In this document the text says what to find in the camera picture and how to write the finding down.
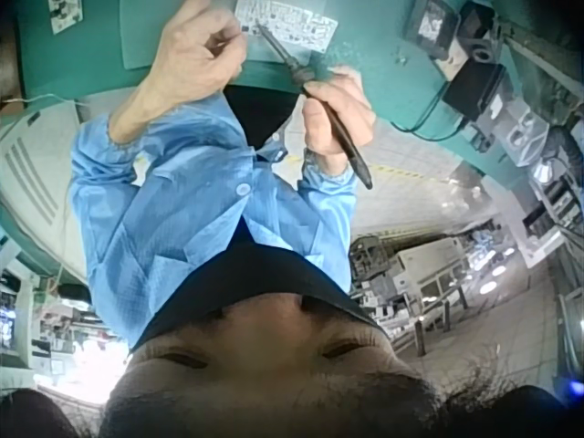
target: green workbench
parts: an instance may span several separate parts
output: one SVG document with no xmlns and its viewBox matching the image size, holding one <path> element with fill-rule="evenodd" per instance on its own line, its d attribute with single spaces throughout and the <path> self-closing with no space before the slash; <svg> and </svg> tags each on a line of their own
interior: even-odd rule
<svg viewBox="0 0 584 438">
<path fill-rule="evenodd" d="M 235 4 L 235 0 L 226 1 Z M 464 2 L 450 1 L 457 9 Z M 327 54 L 313 56 L 312 60 L 320 73 L 338 63 L 359 69 L 374 109 L 384 119 L 404 127 L 411 127 L 418 120 L 444 82 L 442 73 L 427 55 L 402 39 L 412 5 L 413 0 L 328 0 L 324 14 L 338 20 L 339 28 Z M 47 2 L 17 2 L 22 78 L 28 98 L 54 93 L 65 99 L 77 99 L 135 86 L 146 75 L 147 68 L 126 70 L 123 66 L 120 0 L 84 0 L 83 12 L 81 23 L 53 36 Z M 508 52 L 504 60 L 516 90 L 520 90 Z M 294 89 L 282 65 L 261 62 L 245 63 L 244 73 L 236 83 Z M 421 133 L 441 137 L 452 132 L 457 121 L 455 112 L 441 103 Z M 441 146 L 504 186 L 511 187 L 525 176 L 499 145 L 479 154 L 464 135 L 459 135 Z"/>
</svg>

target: person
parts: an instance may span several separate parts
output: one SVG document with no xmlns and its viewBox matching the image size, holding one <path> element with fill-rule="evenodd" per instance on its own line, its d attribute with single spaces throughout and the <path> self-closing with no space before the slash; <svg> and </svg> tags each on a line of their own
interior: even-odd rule
<svg viewBox="0 0 584 438">
<path fill-rule="evenodd" d="M 286 154 L 283 133 L 250 147 L 221 93 L 245 56 L 231 12 L 186 0 L 148 76 L 75 140 L 70 200 L 92 302 L 133 351 L 99 435 L 447 430 L 435 419 L 454 404 L 347 295 L 357 180 L 322 104 L 304 103 L 308 148 L 295 190 L 272 171 Z M 373 141 L 358 72 L 333 68 L 305 89 L 358 147 Z M 141 187 L 139 154 L 151 162 Z"/>
</svg>

